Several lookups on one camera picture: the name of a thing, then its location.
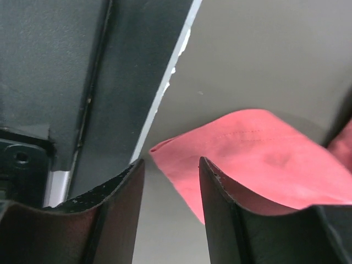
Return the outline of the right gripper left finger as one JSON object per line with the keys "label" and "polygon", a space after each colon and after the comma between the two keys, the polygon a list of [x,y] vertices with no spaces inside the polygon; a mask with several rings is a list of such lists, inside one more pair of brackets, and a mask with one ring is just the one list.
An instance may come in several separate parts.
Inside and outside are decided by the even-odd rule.
{"label": "right gripper left finger", "polygon": [[145,163],[57,207],[1,202],[1,263],[131,263]]}

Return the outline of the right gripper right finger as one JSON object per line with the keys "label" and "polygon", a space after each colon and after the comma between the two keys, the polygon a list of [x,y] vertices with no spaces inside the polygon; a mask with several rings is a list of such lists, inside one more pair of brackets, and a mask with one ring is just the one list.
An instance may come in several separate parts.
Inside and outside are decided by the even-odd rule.
{"label": "right gripper right finger", "polygon": [[205,157],[199,181],[212,263],[351,263],[351,207],[280,205]]}

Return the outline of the pink t shirt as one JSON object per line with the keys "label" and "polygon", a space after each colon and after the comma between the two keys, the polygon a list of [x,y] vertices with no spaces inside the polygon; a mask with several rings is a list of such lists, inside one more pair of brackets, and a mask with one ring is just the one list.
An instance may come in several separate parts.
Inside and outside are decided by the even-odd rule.
{"label": "pink t shirt", "polygon": [[263,109],[227,114],[163,141],[150,155],[194,215],[204,220],[199,160],[281,205],[351,204],[351,124],[328,147]]}

